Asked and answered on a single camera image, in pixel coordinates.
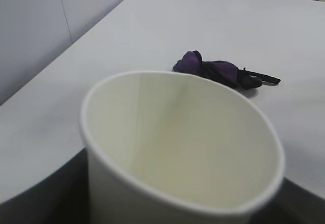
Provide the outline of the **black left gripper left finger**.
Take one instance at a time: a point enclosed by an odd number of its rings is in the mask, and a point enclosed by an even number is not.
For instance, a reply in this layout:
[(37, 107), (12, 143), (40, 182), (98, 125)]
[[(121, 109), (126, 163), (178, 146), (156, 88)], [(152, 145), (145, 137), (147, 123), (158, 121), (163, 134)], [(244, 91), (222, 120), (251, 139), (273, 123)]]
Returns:
[(1, 203), (1, 223), (43, 222), (86, 170), (83, 149), (40, 183)]

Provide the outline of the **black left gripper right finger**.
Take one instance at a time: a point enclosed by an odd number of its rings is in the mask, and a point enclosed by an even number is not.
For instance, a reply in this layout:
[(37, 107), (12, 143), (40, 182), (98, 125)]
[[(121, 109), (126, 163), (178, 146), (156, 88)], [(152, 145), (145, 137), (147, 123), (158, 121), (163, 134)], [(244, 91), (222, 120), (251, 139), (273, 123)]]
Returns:
[(250, 223), (324, 223), (324, 199), (285, 179), (273, 201)]

